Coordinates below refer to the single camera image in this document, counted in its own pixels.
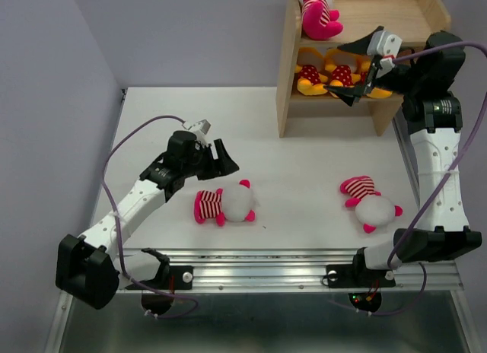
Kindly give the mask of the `white doll face down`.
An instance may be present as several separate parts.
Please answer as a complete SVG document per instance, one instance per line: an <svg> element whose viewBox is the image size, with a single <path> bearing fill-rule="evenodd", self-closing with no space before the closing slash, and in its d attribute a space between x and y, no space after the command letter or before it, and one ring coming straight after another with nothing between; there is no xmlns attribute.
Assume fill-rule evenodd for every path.
<svg viewBox="0 0 487 353"><path fill-rule="evenodd" d="M219 227L227 222L254 222L256 197L250 181L244 179L215 191L198 191L193 203L193 216L198 224L214 219Z"/></svg>
<svg viewBox="0 0 487 353"><path fill-rule="evenodd" d="M386 227L403 214L403 209L376 190L369 176L354 176L343 181L339 191L348 196L344 206L353 208L366 234Z"/></svg>

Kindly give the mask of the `orange bear polka dot toy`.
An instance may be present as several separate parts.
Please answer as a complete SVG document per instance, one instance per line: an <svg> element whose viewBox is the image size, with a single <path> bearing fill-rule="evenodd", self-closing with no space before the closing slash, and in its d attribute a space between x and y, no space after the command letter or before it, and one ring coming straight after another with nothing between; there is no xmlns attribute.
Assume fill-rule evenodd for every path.
<svg viewBox="0 0 487 353"><path fill-rule="evenodd" d="M294 73L298 76L297 90L305 96L319 96L328 93L328 77L323 72L325 59L314 48L303 47L298 50Z"/></svg>

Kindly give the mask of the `white glasses doll striped shirt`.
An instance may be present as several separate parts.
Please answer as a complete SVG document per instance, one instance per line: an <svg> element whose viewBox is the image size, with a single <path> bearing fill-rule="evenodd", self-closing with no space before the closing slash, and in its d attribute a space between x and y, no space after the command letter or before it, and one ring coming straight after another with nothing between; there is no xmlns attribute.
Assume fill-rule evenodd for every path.
<svg viewBox="0 0 487 353"><path fill-rule="evenodd" d="M329 40L341 32L340 13L334 0L298 0L301 5L302 29L312 40Z"/></svg>

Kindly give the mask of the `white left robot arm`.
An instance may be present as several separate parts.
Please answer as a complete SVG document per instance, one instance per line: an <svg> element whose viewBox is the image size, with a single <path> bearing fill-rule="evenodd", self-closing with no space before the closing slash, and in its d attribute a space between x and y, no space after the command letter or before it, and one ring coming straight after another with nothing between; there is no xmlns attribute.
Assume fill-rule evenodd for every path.
<svg viewBox="0 0 487 353"><path fill-rule="evenodd" d="M109 214L80 236L68 234L60 241L56 287L97 310L118 290L132 285L164 295L164 288L178 281L169 258L151 248L124 256L123 244L183 188L186 179L212 180L238 170L222 140L207 145L195 132L175 131L166 151L142 171L129 193L110 203Z"/></svg>

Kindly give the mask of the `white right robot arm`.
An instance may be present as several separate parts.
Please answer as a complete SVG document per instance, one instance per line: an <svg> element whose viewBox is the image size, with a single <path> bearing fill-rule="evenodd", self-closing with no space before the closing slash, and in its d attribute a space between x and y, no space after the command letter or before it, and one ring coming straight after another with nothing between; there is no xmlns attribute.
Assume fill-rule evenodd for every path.
<svg viewBox="0 0 487 353"><path fill-rule="evenodd" d="M402 112L418 168L420 209L407 228L376 246L359 249L345 267L352 280L366 285L377 270L393 271L412 262L454 260L482 244L482 235L471 230L461 199L459 164L479 130L486 108L479 115L466 142L460 143L462 107L450 91L466 60L465 49L485 52L486 47L441 30L429 36L425 48L401 56L403 41L379 26L339 50L371 57L363 84L356 87L328 85L328 90L349 106L374 89L403 96Z"/></svg>

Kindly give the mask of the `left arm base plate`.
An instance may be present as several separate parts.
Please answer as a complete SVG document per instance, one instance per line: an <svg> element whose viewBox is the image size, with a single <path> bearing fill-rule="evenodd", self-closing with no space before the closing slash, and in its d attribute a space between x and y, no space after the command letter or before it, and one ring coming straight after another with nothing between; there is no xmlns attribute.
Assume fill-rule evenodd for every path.
<svg viewBox="0 0 487 353"><path fill-rule="evenodd" d="M142 284L158 290L191 290L193 288L193 266L166 265L160 267L153 279L142 280Z"/></svg>

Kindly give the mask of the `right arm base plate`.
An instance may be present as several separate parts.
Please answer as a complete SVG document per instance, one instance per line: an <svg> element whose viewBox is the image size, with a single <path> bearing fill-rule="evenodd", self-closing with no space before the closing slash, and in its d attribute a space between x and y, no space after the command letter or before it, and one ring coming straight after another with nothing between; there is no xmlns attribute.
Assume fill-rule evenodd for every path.
<svg viewBox="0 0 487 353"><path fill-rule="evenodd" d="M326 267L321 283L328 288L393 288L394 278L386 278L385 270L356 269L352 264L335 264Z"/></svg>

